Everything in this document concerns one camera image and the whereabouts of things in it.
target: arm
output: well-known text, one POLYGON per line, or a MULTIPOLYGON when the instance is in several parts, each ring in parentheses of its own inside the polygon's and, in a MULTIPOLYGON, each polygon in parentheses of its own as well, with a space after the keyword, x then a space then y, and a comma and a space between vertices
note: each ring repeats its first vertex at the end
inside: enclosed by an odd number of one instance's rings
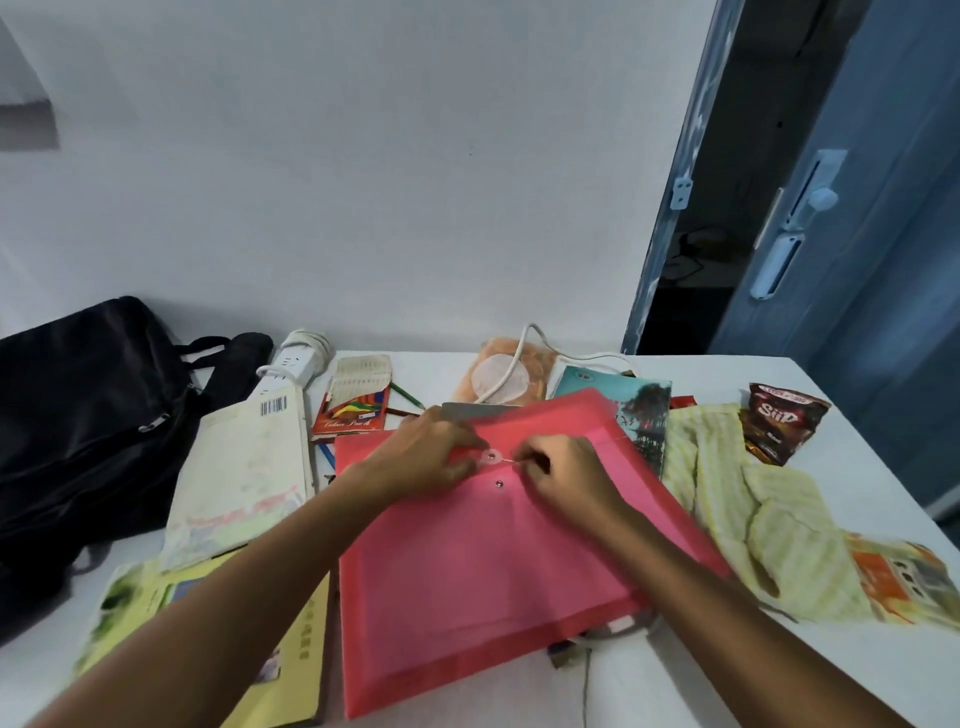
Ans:
POLYGON ((211 573, 124 640, 29 728, 217 728, 306 600, 393 502, 440 492, 476 468, 454 447, 485 448, 439 408, 408 419, 367 460, 211 573))
POLYGON ((909 728, 662 536, 623 500, 588 440, 533 438, 515 458, 535 494, 606 549, 646 591, 741 725, 909 728))

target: book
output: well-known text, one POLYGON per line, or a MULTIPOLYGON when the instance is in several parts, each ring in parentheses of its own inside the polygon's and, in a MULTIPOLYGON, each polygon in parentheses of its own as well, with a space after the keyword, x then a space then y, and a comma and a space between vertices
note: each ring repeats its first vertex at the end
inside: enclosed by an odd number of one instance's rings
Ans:
MULTIPOLYGON (((157 559, 117 569, 74 664, 79 677, 168 604, 184 598, 235 552, 162 572, 157 559)), ((310 596, 222 728, 278 728, 323 719, 330 577, 310 596)))
POLYGON ((177 478, 160 566, 183 569, 242 546, 313 493, 296 384, 211 412, 177 478))
POLYGON ((311 440, 383 429, 394 369, 386 354, 348 356, 337 361, 311 440))
POLYGON ((666 417, 670 409, 673 382, 664 379, 637 379, 596 372, 584 367, 566 367, 554 397, 582 389, 599 390, 617 403, 616 420, 657 477, 663 475, 666 445, 666 417))

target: white wall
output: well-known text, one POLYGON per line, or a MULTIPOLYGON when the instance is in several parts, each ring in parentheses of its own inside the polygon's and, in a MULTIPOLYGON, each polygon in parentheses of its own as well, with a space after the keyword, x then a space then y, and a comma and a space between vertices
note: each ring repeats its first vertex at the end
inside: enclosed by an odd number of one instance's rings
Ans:
POLYGON ((713 5, 0 0, 60 133, 0 155, 0 332, 616 349, 713 5))

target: power strip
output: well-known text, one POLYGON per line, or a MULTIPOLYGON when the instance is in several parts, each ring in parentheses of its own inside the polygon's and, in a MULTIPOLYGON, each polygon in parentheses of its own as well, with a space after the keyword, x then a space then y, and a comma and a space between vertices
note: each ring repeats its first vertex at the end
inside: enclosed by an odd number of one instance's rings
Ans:
POLYGON ((314 376, 321 375, 326 371, 330 359, 333 358, 333 347, 326 342, 322 335, 318 334, 308 334, 308 336, 322 339, 323 343, 319 347, 300 343, 300 341, 297 341, 298 333, 300 333, 300 329, 293 331, 286 338, 274 354, 274 360, 268 368, 277 367, 288 373, 289 376, 270 371, 264 373, 260 383, 253 388, 248 399, 251 400, 258 395, 279 389, 291 381, 296 382, 300 388, 305 388, 314 376))

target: table surface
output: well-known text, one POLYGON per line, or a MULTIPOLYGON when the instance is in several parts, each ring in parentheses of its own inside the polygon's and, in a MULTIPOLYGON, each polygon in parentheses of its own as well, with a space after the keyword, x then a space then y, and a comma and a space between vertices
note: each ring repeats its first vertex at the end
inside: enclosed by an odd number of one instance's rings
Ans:
MULTIPOLYGON (((343 352, 353 355, 365 352, 343 352)), ((473 353, 393 352, 395 381, 427 405, 453 391, 473 353)), ((759 356, 630 357, 642 376, 673 380, 674 395, 700 403, 740 401, 759 381, 822 396, 793 361, 759 356)), ((313 413, 327 376, 307 397, 313 413)), ((399 395, 391 405, 406 408, 399 395)), ((396 426, 393 418, 388 426, 396 426)), ((330 472, 317 458, 320 473, 330 472)), ((960 552, 909 496, 843 414, 833 407, 817 433, 790 461, 812 475, 836 522, 849 530, 924 544, 956 579, 960 552)), ((96 570, 75 576, 71 596, 43 621, 0 648, 0 728, 22 725, 66 684, 110 574, 152 558, 155 532, 117 542, 96 570)), ((929 626, 792 624, 787 627, 879 695, 917 728, 956 726, 960 635, 929 626)), ((339 665, 331 675, 327 720, 343 722, 339 665)), ((583 666, 555 670, 542 652, 494 667, 353 721, 357 726, 583 725, 583 666)), ((703 726, 736 722, 669 628, 649 639, 634 635, 593 653, 588 724, 703 726)))

